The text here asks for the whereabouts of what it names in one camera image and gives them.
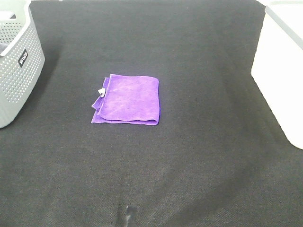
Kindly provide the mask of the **purple towel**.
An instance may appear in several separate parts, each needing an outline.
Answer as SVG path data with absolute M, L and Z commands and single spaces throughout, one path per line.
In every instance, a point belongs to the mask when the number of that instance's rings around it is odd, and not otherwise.
M 159 80 L 149 76 L 111 74 L 92 104 L 92 123 L 157 125 L 160 119 Z

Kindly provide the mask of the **black fabric table mat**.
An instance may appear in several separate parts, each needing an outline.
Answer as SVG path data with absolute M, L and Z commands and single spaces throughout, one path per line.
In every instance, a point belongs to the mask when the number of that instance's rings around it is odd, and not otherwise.
M 250 71 L 255 0 L 33 1 L 45 65 L 0 131 L 3 227 L 300 227 L 303 152 Z M 109 74 L 160 82 L 156 126 L 92 124 Z

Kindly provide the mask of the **white plastic bin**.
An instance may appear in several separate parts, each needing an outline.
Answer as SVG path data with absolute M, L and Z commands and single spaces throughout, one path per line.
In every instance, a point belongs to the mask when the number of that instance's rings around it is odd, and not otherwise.
M 251 75 L 288 141 L 303 147 L 303 2 L 276 0 L 265 16 Z

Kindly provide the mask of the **grey perforated plastic basket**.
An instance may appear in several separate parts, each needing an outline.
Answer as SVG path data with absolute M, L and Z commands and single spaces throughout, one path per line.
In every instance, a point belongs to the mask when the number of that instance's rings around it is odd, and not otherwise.
M 0 2 L 0 126 L 14 121 L 43 69 L 45 56 L 29 0 Z

